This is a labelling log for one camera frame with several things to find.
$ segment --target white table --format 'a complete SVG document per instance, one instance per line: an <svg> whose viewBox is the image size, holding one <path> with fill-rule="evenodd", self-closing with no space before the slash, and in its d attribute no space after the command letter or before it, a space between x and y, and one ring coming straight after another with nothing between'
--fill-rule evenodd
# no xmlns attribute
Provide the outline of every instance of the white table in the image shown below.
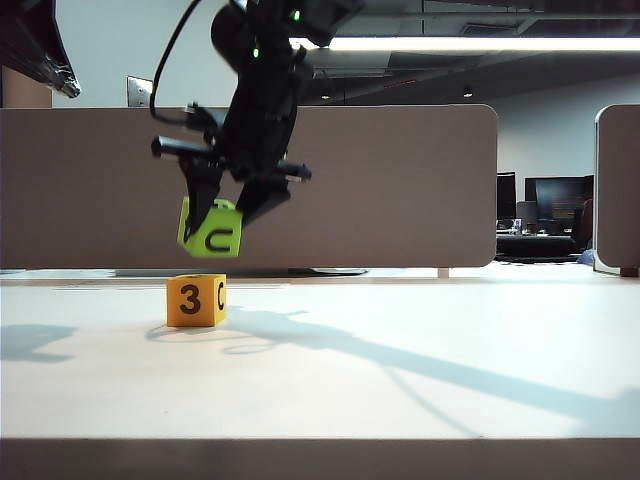
<svg viewBox="0 0 640 480"><path fill-rule="evenodd" d="M495 263L434 277L231 279L221 326L174 330L164 279L4 275L5 468L638 478L638 279Z"/></svg>

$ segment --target cubicle partition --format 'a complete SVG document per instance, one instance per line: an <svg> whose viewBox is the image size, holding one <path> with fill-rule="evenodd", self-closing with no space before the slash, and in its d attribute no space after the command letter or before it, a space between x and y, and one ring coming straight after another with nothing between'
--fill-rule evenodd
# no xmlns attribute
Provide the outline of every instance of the cubicle partition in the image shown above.
<svg viewBox="0 0 640 480"><path fill-rule="evenodd" d="M165 113L178 115L178 110ZM2 268L471 267L495 255L497 118L481 105L302 108L313 170L243 232L240 256L176 243L186 193L144 109L3 110ZM230 177L221 196L241 185Z"/></svg>
<svg viewBox="0 0 640 480"><path fill-rule="evenodd" d="M640 268L640 105L613 105L597 118L598 257L609 267Z"/></svg>

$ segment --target black wire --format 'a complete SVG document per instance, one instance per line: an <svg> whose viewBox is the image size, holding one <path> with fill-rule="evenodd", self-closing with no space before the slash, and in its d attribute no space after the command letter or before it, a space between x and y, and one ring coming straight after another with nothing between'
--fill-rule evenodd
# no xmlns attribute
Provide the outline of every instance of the black wire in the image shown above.
<svg viewBox="0 0 640 480"><path fill-rule="evenodd" d="M171 125L182 125L184 124L183 120L178 120L174 118L164 117L156 112L156 93L158 91L158 84L160 83L160 76L162 75L162 70L164 70L164 65L167 63L167 59L171 54L171 50L178 40L184 25L189 20L191 13L198 6L201 0L193 0L191 4L187 7L185 12L182 14L182 18L178 22L176 29L173 31L173 35L171 35L171 39L167 44L167 47L164 49L164 53L162 54L162 58L160 59L160 63L158 64L158 68L156 69L156 74L153 77L153 90L151 90L151 98L149 98L149 110L151 111L151 116L156 120L160 120L161 122L170 123Z"/></svg>

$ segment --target fluorescent light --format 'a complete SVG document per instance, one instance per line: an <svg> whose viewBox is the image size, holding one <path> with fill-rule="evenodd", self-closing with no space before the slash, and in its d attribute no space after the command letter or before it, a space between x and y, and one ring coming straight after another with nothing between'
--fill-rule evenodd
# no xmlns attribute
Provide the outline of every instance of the fluorescent light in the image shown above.
<svg viewBox="0 0 640 480"><path fill-rule="evenodd" d="M319 47L292 38L294 48ZM346 52L640 52L640 38L336 37L328 47Z"/></svg>

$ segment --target orange cube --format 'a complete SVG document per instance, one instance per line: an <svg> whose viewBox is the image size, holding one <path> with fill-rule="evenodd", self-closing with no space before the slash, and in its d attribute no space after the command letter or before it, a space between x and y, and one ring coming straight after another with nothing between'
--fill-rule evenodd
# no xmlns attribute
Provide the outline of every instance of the orange cube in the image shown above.
<svg viewBox="0 0 640 480"><path fill-rule="evenodd" d="M215 327L225 318L226 275L179 275L167 280L168 327Z"/></svg>

